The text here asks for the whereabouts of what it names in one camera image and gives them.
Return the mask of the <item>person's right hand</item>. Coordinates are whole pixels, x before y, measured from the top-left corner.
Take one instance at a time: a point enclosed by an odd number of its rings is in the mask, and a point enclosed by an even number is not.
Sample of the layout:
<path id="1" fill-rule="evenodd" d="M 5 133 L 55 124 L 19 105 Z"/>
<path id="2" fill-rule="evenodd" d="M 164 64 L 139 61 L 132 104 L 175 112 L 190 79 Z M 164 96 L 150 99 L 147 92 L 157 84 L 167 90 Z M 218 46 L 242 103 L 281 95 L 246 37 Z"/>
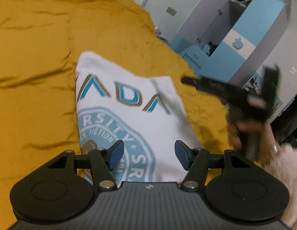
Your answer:
<path id="1" fill-rule="evenodd" d="M 258 122 L 254 120 L 239 121 L 233 123 L 228 116 L 226 118 L 228 143 L 234 150 L 241 150 L 243 144 L 240 139 L 242 133 L 248 136 L 248 141 L 253 144 L 254 159 L 265 166 L 270 163 L 273 158 L 279 156 L 282 148 L 274 139 L 270 124 L 266 122 Z"/>

